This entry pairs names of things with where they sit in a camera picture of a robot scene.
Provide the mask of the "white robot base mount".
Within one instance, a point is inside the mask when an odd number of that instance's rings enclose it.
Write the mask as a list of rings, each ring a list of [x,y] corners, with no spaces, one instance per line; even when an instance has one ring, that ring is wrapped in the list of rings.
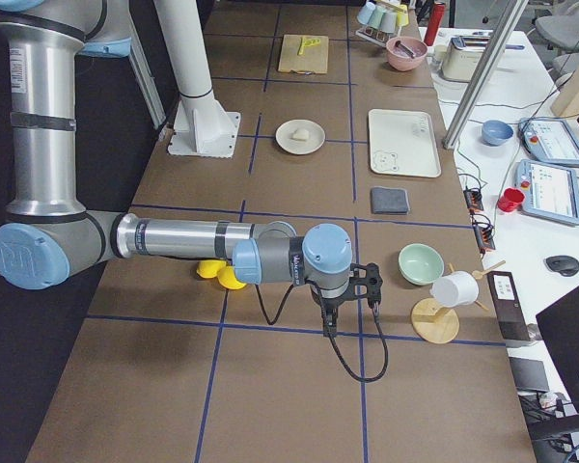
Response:
[[[226,111],[214,94],[197,3],[160,0],[154,5],[179,90],[168,152],[232,157],[241,115]]]

